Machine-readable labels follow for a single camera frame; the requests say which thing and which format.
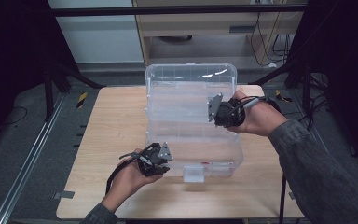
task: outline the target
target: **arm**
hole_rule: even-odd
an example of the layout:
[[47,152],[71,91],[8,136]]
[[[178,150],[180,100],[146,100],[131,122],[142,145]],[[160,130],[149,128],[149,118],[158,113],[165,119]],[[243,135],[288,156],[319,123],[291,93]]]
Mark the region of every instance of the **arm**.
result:
[[[233,97],[245,96],[237,91]],[[298,207],[312,223],[358,223],[358,184],[305,128],[266,103],[245,112],[244,123],[228,129],[268,136]]]
[[129,164],[116,175],[109,192],[103,197],[101,203],[86,215],[81,224],[116,223],[116,210],[139,188],[161,178],[162,175],[146,177],[139,170],[137,162]]

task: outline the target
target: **person's right hand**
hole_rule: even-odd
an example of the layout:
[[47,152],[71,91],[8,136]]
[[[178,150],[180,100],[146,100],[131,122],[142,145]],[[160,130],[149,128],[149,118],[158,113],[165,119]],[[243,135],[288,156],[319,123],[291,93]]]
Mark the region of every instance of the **person's right hand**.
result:
[[[240,100],[247,97],[242,91],[235,91],[232,98]],[[242,125],[227,128],[234,133],[253,133],[269,136],[278,126],[285,123],[287,118],[278,112],[272,105],[259,102],[245,109],[245,121]]]

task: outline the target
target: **finger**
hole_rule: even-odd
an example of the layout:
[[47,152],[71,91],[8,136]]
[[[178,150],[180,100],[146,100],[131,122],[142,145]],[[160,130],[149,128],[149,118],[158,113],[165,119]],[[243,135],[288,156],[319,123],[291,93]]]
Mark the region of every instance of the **finger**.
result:
[[160,180],[163,177],[163,175],[151,175],[147,178],[148,183],[154,183],[158,180]]
[[[141,151],[142,151],[142,150],[141,150],[140,148],[136,148],[136,149],[134,150],[134,152],[137,152],[137,153],[140,153]],[[132,158],[132,157],[121,160],[121,161],[118,163],[117,166],[121,165],[121,163],[123,163],[124,161],[130,160],[131,158]]]
[[236,126],[231,126],[231,127],[226,128],[226,129],[231,131],[231,132],[234,132],[234,133],[239,132],[239,127],[236,127]]
[[235,91],[234,95],[232,96],[232,98],[240,100],[247,97],[247,95],[245,93],[243,93],[242,91]]

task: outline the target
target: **wire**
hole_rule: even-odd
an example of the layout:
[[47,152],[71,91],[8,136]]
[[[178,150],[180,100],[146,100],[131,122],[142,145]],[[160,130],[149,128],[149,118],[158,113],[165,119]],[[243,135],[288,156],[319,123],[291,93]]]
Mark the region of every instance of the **wire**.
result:
[[247,96],[247,97],[243,97],[242,99],[248,99],[242,103],[240,103],[239,105],[235,106],[234,108],[232,108],[230,110],[230,112],[228,112],[226,114],[226,117],[228,117],[229,115],[231,115],[234,111],[238,110],[239,108],[241,108],[242,106],[244,105],[247,105],[248,103],[250,103],[251,101],[253,101],[254,99],[258,99],[259,101],[266,101],[266,99],[268,99],[266,96]]
[[238,101],[242,101],[244,99],[249,99],[249,98],[255,98],[255,96],[245,96],[245,97],[239,99]]
[[[261,35],[261,30],[260,30],[260,26],[259,26],[259,21],[260,21],[260,12],[257,13],[257,20],[255,22],[255,29],[254,31],[252,32],[252,35],[251,35],[251,46],[252,46],[252,51],[254,52],[254,55],[255,54],[255,48],[253,46],[253,38],[254,38],[254,33],[256,31],[256,27],[258,28],[258,33],[260,34],[260,39],[261,39],[261,43],[263,44],[263,49],[264,49],[264,52],[267,56],[267,58],[269,58],[270,61],[272,61],[273,63],[276,63],[276,62],[279,62],[280,60],[275,60],[275,59],[271,59],[269,57],[269,54],[267,53],[267,48],[266,48],[266,44],[264,43],[264,39],[263,39],[263,36]],[[268,64],[262,64],[260,63],[258,60],[257,60],[257,57],[255,58],[255,60],[257,61],[257,63],[260,65],[260,66],[266,66]]]
[[131,156],[131,161],[137,159],[137,158],[140,158],[141,157],[141,154],[137,153],[137,152],[131,152],[131,153],[127,153],[125,155],[122,155],[119,157],[119,159],[123,159],[124,157],[128,157],[128,156]]
[[3,125],[9,125],[9,124],[15,124],[15,123],[18,123],[19,121],[21,121],[22,119],[24,119],[24,118],[25,118],[25,116],[27,116],[27,114],[28,114],[28,110],[27,110],[27,108],[25,108],[25,107],[22,107],[22,106],[15,106],[15,107],[13,107],[13,109],[23,109],[23,110],[25,111],[25,113],[24,113],[24,115],[23,115],[20,119],[18,119],[18,120],[16,120],[16,121],[12,121],[12,122],[8,122],[8,123],[4,123]]
[[272,53],[276,56],[282,57],[284,54],[278,54],[277,52],[285,52],[285,49],[275,49],[278,38],[280,39],[280,42],[281,42],[281,35],[276,35],[274,43],[272,44]]
[[322,94],[318,95],[317,97],[315,97],[313,99],[313,101],[312,101],[309,113],[306,116],[304,116],[304,117],[302,117],[301,119],[298,120],[300,122],[303,119],[309,119],[309,123],[308,123],[308,126],[307,126],[308,131],[312,128],[312,125],[313,125],[313,114],[316,113],[316,112],[319,112],[319,110],[323,106],[328,105],[327,100],[323,100],[320,103],[318,103],[317,105],[315,105],[315,102],[317,101],[317,99],[320,98],[320,97],[323,97],[323,96],[324,96],[324,93],[322,93]]
[[297,112],[288,112],[288,113],[284,113],[282,115],[286,116],[286,115],[293,115],[293,114],[301,114],[300,111],[297,111]]

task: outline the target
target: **wooden table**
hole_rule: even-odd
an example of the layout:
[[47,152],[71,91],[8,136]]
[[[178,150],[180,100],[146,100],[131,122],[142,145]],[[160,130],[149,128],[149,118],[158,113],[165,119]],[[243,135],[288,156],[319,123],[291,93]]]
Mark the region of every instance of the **wooden table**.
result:
[[[262,95],[259,86],[239,86]],[[145,86],[100,90],[87,130],[61,198],[59,218],[83,218],[104,196],[107,177],[118,157],[145,147],[147,118]],[[165,176],[144,186],[117,210],[120,218],[277,217],[282,169],[266,137],[241,134],[243,163],[231,177],[206,177],[205,183],[184,183]],[[285,197],[285,217],[303,217],[296,202]]]

